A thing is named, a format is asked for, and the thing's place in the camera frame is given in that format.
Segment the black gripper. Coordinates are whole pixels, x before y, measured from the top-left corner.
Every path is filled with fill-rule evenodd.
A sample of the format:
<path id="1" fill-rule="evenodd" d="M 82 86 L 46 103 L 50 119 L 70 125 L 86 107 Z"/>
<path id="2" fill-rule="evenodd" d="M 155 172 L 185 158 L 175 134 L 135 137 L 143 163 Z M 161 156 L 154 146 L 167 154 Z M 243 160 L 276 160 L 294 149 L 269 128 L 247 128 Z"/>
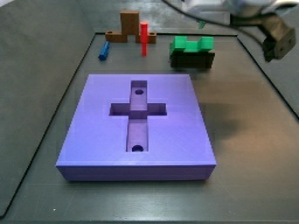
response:
<path id="1" fill-rule="evenodd" d="M 257 17 L 234 17 L 235 26 L 257 26 L 265 33 L 263 54 L 266 62 L 281 60 L 296 47 L 296 28 L 285 20 L 269 13 Z"/>

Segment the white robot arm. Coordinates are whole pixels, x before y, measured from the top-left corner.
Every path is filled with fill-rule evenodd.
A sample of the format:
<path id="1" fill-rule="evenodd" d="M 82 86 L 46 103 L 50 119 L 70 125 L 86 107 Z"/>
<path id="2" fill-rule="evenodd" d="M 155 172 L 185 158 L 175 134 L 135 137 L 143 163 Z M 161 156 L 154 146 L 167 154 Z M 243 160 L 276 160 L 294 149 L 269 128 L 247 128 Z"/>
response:
<path id="1" fill-rule="evenodd" d="M 195 17 L 235 27 L 255 26 L 266 35 L 268 62 L 281 60 L 296 47 L 296 28 L 282 16 L 299 8 L 299 0 L 182 0 L 182 9 Z"/>

